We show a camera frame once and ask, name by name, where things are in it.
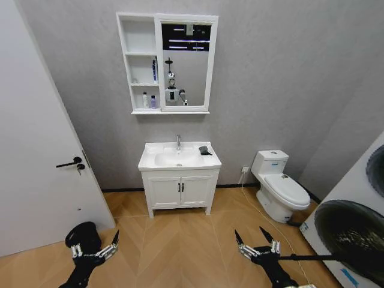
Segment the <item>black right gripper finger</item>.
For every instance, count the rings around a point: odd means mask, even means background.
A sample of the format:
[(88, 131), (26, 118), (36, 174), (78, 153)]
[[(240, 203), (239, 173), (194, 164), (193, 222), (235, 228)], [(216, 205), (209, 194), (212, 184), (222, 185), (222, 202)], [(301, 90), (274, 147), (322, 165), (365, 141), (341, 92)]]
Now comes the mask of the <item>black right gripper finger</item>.
[(243, 242), (243, 240), (242, 240), (242, 238), (239, 235), (237, 230), (235, 230), (235, 237), (236, 237), (238, 249), (239, 249), (241, 254), (243, 254), (244, 256), (259, 256), (260, 255), (260, 253), (258, 251), (251, 248), (250, 246), (244, 244), (244, 242)]
[(260, 226), (259, 229), (261, 230), (262, 234), (270, 244), (271, 252), (275, 254), (280, 254), (280, 242), (276, 241), (272, 237), (272, 235), (269, 232), (267, 232), (263, 227)]

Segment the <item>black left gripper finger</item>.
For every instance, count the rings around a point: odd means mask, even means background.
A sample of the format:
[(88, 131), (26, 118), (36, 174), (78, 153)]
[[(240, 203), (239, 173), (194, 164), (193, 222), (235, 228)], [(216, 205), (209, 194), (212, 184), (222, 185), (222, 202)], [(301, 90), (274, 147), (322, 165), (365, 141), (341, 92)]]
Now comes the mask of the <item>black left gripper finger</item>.
[(76, 256), (90, 254), (92, 249), (91, 229), (89, 227), (81, 227), (75, 229), (71, 235), (71, 248)]
[(118, 250), (118, 241), (119, 241), (119, 230), (113, 237), (113, 240), (110, 245), (102, 249), (97, 253), (98, 258), (111, 258)]

